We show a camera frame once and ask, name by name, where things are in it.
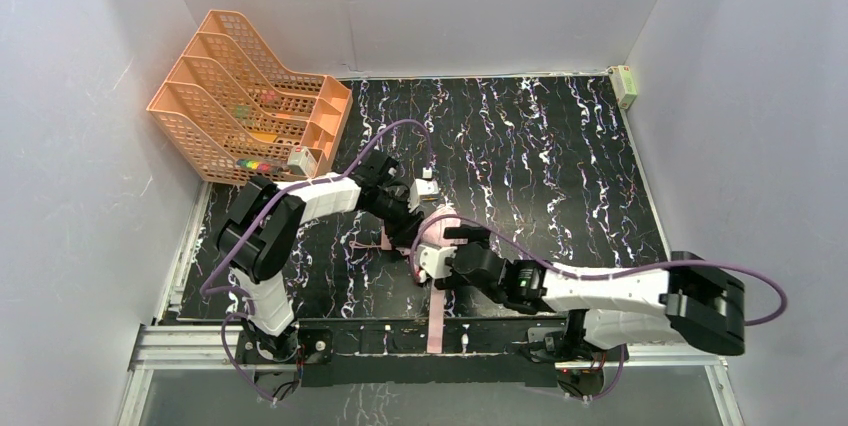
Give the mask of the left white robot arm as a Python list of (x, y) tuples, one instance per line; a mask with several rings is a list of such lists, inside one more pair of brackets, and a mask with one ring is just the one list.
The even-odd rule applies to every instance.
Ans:
[(272, 341), (292, 333), (295, 314), (282, 269), (305, 223), (364, 211), (382, 221), (392, 248), (411, 249), (424, 220), (422, 204), (437, 196), (438, 186), (429, 168), (406, 183), (397, 177), (397, 166), (390, 156), (373, 151), (343, 174), (284, 183), (256, 176), (245, 185), (216, 246), (246, 294), (247, 330)]

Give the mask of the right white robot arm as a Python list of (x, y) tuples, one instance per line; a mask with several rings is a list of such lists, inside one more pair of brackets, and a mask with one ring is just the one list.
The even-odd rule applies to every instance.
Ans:
[(575, 354), (665, 341), (722, 356), (745, 351), (744, 283), (699, 258), (645, 271), (545, 267), (500, 256), (479, 227), (449, 227), (444, 236), (417, 246), (419, 277), (440, 290), (473, 287), (519, 314), (563, 315), (562, 341)]

